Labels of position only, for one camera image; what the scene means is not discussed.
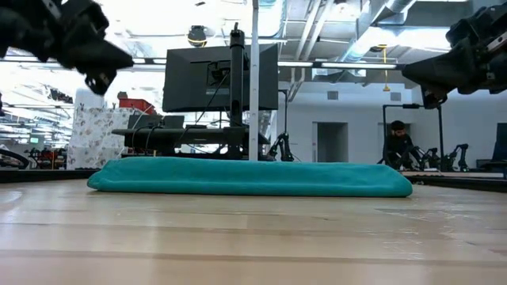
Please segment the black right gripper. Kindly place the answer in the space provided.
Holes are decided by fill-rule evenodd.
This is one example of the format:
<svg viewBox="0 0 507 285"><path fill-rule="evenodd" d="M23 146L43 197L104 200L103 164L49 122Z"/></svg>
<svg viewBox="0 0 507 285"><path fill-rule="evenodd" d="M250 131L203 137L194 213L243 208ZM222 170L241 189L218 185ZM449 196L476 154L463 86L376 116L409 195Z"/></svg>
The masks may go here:
<svg viewBox="0 0 507 285"><path fill-rule="evenodd" d="M454 89L466 95L506 90L505 24L454 24L446 38L451 51L402 69L405 78L421 86L425 109L440 107Z"/></svg>

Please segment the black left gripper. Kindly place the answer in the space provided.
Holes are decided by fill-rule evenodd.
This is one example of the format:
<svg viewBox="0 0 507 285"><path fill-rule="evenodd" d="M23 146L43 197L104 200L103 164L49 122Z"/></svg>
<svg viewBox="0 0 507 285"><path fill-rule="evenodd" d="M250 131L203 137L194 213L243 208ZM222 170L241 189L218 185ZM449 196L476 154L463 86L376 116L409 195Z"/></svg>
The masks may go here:
<svg viewBox="0 0 507 285"><path fill-rule="evenodd" d="M57 40L54 20L44 1L1 0L1 58L9 48L16 48L42 63L55 59L85 74L87 87L100 96L107 92L117 70L134 65L130 54L107 40Z"/></svg>

